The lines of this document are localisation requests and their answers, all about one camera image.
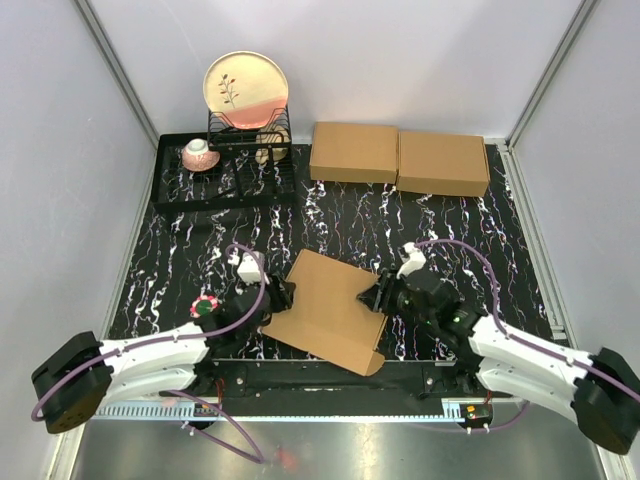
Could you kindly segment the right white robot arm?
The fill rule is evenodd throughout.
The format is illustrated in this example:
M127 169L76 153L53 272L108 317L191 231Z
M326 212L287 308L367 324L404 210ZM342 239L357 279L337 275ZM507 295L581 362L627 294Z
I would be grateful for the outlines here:
M557 345L482 314L429 270L383 273L357 296L369 310L425 327L454 353L454 384L537 404L599 447L626 455L639 432L639 377L619 353Z

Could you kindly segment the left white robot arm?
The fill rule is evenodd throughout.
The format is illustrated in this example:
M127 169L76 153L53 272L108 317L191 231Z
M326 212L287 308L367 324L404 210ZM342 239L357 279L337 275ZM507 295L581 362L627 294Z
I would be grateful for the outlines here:
M114 402L175 390L206 395L216 382L206 363L230 356L273 314L289 310L295 290L294 283L269 274L232 300L197 300L194 319L170 331L115 341L100 341L91 331L76 334L33 371L37 403L31 419L59 434Z

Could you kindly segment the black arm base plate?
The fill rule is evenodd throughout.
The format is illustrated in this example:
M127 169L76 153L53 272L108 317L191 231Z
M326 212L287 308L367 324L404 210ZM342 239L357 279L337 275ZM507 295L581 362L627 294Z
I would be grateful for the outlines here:
M266 391L387 392L423 398L481 398L488 391L452 362L387 360L362 376L321 360L209 359L181 390L196 397L245 398Z

